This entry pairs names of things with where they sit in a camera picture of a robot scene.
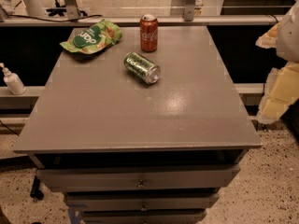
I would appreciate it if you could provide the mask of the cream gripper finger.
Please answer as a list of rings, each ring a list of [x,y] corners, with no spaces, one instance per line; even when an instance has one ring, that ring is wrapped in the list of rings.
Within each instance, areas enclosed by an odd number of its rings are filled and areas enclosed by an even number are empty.
[[[279,24],[275,24],[266,33],[260,36],[255,45],[263,49],[271,49],[276,47]]]
[[[299,99],[299,63],[287,62],[268,74],[256,120],[261,124],[278,121]]]

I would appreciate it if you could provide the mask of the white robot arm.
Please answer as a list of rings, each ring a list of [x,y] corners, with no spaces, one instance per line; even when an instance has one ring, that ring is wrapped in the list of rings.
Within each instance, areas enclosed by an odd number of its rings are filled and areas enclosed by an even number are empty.
[[[287,62],[283,68],[272,68],[268,74],[255,118],[262,124],[272,124],[299,99],[299,1],[255,45],[274,48],[277,56]]]

